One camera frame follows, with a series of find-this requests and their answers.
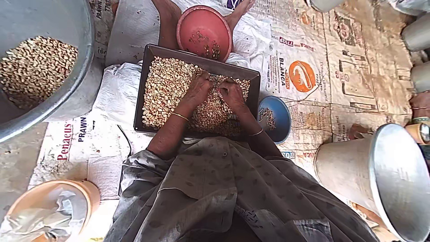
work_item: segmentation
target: metal tray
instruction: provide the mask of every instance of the metal tray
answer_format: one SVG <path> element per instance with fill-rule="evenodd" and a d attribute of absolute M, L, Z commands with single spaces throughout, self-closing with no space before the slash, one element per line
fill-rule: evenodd
<path fill-rule="evenodd" d="M 252 115 L 257 118 L 258 113 L 258 96 L 260 94 L 260 81 L 261 76 L 258 71 L 253 71 L 247 68 L 243 68 L 240 66 L 230 65 L 222 62 L 218 62 L 211 59 L 205 59 L 200 56 L 196 56 L 191 53 L 170 50 L 167 48 L 163 48 L 154 44 L 148 44 L 145 46 L 145 53 L 143 56 L 143 65 L 142 65 L 142 73 L 140 76 L 140 86 L 139 86 L 139 94 L 137 98 L 136 105 L 136 114 L 134 120 L 134 129 L 137 132 L 142 133 L 156 133 L 158 130 L 145 126 L 142 123 L 142 115 L 143 115 L 143 101 L 145 94 L 145 83 L 148 78 L 149 67 L 151 66 L 151 62 L 155 59 L 156 56 L 161 58 L 176 58 L 182 60 L 188 64 L 198 65 L 204 70 L 207 70 L 211 74 L 215 75 L 224 75 L 233 78 L 240 78 L 245 80 L 250 80 L 248 99 L 246 101 L 246 105 L 249 107 Z M 222 136 L 218 133 L 209 133 L 209 132 L 196 132 L 191 130 L 185 131 L 185 137 L 190 138 L 205 138 L 205 137 L 216 137 Z M 246 135 L 241 134 L 236 137 L 229 137 L 232 140 L 246 140 Z"/>

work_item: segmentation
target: bracelet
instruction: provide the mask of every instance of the bracelet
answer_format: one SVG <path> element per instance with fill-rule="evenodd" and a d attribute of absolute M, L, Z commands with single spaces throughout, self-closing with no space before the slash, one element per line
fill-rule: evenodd
<path fill-rule="evenodd" d="M 255 133 L 255 134 L 251 134 L 250 136 L 256 136 L 257 134 L 261 134 L 262 132 L 263 132 L 263 128 L 261 128 L 261 131 L 260 132 L 258 132 L 258 133 Z"/>
<path fill-rule="evenodd" d="M 171 114 L 171 115 L 172 115 L 172 114 L 174 114 L 174 115 L 176 115 L 176 116 L 178 116 L 178 117 L 181 117 L 181 118 L 183 118 L 183 119 L 185 119 L 186 121 L 188 121 L 188 122 L 189 122 L 189 120 L 188 120 L 188 118 L 187 118 L 187 117 L 184 117 L 184 116 L 180 115 L 179 113 L 171 112 L 170 114 Z"/>

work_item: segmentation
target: shelled peanut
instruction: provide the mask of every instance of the shelled peanut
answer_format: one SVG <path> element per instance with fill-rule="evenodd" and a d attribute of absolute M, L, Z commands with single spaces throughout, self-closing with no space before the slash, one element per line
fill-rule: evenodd
<path fill-rule="evenodd" d="M 164 125 L 180 100 L 186 94 L 194 73 L 203 71 L 197 65 L 178 59 L 156 57 L 150 66 L 145 83 L 142 122 L 149 127 Z M 190 120 L 193 131 L 211 132 L 222 135 L 238 135 L 240 127 L 231 108 L 223 101 L 217 87 L 228 77 L 210 76 L 214 82 L 208 99 L 199 105 Z M 250 81 L 235 79 L 243 90 L 246 101 Z"/>

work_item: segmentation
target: orange shrimp logo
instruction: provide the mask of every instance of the orange shrimp logo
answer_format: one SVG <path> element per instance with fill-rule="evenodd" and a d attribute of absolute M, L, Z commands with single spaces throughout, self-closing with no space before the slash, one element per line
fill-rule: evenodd
<path fill-rule="evenodd" d="M 315 86 L 315 73 L 312 67 L 303 61 L 295 61 L 290 65 L 289 79 L 299 92 L 309 92 Z"/>

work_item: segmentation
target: woman's left hand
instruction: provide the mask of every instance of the woman's left hand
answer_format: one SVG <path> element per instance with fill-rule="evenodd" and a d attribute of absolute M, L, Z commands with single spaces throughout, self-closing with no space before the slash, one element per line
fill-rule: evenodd
<path fill-rule="evenodd" d="M 182 100 L 195 109 L 208 99 L 209 90 L 212 86 L 213 82 L 209 80 L 209 73 L 207 71 L 194 74 L 190 87 Z"/>

